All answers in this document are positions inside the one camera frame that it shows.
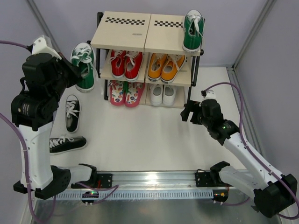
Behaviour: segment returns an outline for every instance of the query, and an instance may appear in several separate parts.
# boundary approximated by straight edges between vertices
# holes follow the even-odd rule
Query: shoe rack
[[[185,105],[184,87],[188,87],[187,100],[190,99],[192,87],[196,85],[199,59],[204,51],[187,53],[182,49],[184,40],[184,16],[142,14],[125,12],[99,12],[98,28],[91,40],[97,49],[96,69],[100,70],[100,52],[106,52],[106,61],[99,77],[105,80],[104,99],[108,100],[109,80],[126,81],[125,77],[116,79],[112,76],[111,50],[131,50],[143,52],[143,62],[136,82],[146,83],[140,104],[151,105],[150,85],[164,84],[161,80],[152,82],[147,77],[148,63],[151,53],[186,55],[186,63],[178,72],[175,80],[168,85],[178,87],[176,99],[172,107],[183,108]]]

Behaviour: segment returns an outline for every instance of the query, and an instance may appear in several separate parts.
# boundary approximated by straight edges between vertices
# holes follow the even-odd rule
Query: pink shoe
[[[125,105],[127,107],[136,107],[139,105],[145,83],[128,83],[128,92]]]
[[[125,103],[124,82],[111,81],[110,86],[110,102],[114,106],[121,106]]]

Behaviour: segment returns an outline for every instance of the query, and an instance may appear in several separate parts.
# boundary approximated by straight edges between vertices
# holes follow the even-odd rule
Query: pair of shoes
[[[139,70],[143,61],[143,53],[125,50],[111,51],[111,70],[114,78],[126,77],[133,82],[138,79]]]
[[[176,98],[177,87],[173,85],[152,84],[150,86],[150,102],[153,106],[162,103],[165,106],[172,106]]]
[[[205,21],[201,13],[197,10],[190,10],[184,17],[184,43],[183,50],[188,53],[197,52],[204,41],[203,33]]]
[[[125,104],[127,107],[139,105],[145,83],[110,82],[110,102],[115,106]]]
[[[79,128],[80,102],[75,95],[69,95],[65,102],[65,125],[70,133],[75,133]],[[85,148],[87,140],[83,136],[69,138],[60,136],[50,138],[50,155],[57,155]]]
[[[165,84],[173,82],[178,72],[184,66],[185,60],[185,55],[153,53],[149,62],[149,80],[155,82],[161,79]]]
[[[80,68],[82,81],[76,84],[80,92],[90,92],[94,89],[97,71],[94,67],[95,52],[88,43],[78,44],[71,52],[71,63]]]

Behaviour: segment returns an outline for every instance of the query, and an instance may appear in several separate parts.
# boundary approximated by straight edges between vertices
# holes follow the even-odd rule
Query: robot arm
[[[25,75],[20,80],[23,88],[12,101],[11,112],[13,123],[26,141],[31,190],[35,190],[36,197],[48,199],[72,183],[94,184],[96,167],[79,164],[71,168],[58,168],[50,165],[49,139],[54,112],[65,89],[81,80],[78,67],[52,49],[48,37],[41,36],[35,40],[32,55],[22,69]],[[14,190],[27,193],[22,147],[21,158],[22,176],[14,185]]]
[[[205,126],[210,136],[232,152],[251,174],[249,176],[239,172],[229,163],[223,161],[211,167],[210,176],[214,183],[226,183],[236,187],[252,198],[257,209],[266,217],[278,214],[295,202],[282,184],[245,148],[239,128],[234,122],[223,118],[220,105],[217,103],[213,91],[209,90],[201,103],[188,101],[181,113],[183,121],[187,121],[190,112],[193,112],[191,122]],[[296,194],[297,180],[294,176],[291,174],[283,175],[269,164],[246,139],[244,140],[252,153],[270,167],[272,172],[281,177],[281,180]]]

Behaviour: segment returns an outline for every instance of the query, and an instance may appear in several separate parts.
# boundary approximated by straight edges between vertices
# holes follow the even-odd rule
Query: white shoe
[[[162,104],[163,85],[153,84],[150,86],[150,103],[152,106],[159,106]]]
[[[164,85],[163,104],[165,106],[172,106],[176,98],[177,87],[173,85]]]

